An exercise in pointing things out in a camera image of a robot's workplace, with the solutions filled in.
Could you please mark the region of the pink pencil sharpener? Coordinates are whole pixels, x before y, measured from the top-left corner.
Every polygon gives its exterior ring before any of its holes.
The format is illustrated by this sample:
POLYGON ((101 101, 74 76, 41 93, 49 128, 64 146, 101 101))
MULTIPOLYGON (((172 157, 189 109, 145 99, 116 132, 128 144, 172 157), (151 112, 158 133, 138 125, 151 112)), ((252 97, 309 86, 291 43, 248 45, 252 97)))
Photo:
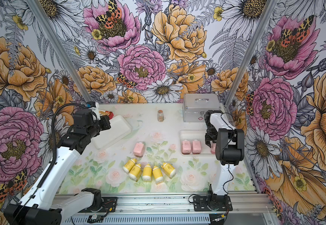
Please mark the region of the pink pencil sharpener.
POLYGON ((215 154, 215 151, 216 151, 216 143, 212 143, 211 144, 211 153, 215 154))
POLYGON ((142 142, 137 142, 134 146, 133 154, 137 157, 143 157, 145 152, 145 144, 142 142))
POLYGON ((192 141, 192 153, 200 154, 201 152, 202 152, 201 141, 199 141, 199 140, 192 141))
POLYGON ((181 145, 181 153, 184 155, 191 154, 192 152, 192 144, 188 140, 183 140, 181 145))

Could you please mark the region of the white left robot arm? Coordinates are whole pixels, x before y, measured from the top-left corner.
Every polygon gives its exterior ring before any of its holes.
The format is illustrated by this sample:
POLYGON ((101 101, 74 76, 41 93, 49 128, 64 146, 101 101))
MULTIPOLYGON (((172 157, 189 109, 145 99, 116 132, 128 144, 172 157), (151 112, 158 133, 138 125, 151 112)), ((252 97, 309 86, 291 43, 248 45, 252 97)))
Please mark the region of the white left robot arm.
POLYGON ((52 161, 37 182, 19 203, 10 203, 5 209, 4 216, 9 224, 59 225, 81 210, 102 208, 101 191, 95 188, 84 188, 73 197, 52 205, 60 184, 92 138, 111 128, 109 116, 100 114, 96 107, 80 109, 73 118, 68 132, 59 142, 53 142, 52 161))

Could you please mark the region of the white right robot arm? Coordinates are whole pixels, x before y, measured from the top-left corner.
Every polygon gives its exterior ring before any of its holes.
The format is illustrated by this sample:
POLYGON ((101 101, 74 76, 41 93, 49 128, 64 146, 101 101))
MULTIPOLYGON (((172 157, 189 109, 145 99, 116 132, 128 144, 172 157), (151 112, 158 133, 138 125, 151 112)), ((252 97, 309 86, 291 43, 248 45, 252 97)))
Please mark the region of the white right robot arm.
POLYGON ((207 192, 207 208, 211 211, 231 211, 228 184, 233 181, 233 170, 244 159, 244 131, 234 126, 232 115, 219 110, 205 113, 207 131, 205 143, 215 144, 215 157, 219 162, 215 179, 207 192))

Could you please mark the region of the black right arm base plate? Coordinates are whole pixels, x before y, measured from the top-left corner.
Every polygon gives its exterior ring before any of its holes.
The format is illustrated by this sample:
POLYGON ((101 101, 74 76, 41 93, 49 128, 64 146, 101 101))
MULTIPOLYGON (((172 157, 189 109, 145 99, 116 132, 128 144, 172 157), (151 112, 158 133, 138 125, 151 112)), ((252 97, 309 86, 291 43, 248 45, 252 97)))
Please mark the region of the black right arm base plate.
POLYGON ((211 197, 190 195, 188 202, 193 205, 195 212, 230 212, 233 210, 228 195, 211 197))

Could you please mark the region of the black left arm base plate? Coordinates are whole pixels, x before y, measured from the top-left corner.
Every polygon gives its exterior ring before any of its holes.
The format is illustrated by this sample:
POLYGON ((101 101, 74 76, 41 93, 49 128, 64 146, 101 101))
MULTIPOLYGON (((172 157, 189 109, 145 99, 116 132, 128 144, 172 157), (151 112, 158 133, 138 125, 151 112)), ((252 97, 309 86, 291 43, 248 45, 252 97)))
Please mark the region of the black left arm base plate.
POLYGON ((98 206, 89 207, 79 211, 79 213, 108 213, 115 212, 117 207, 117 197, 107 197, 104 196, 101 198, 98 206))

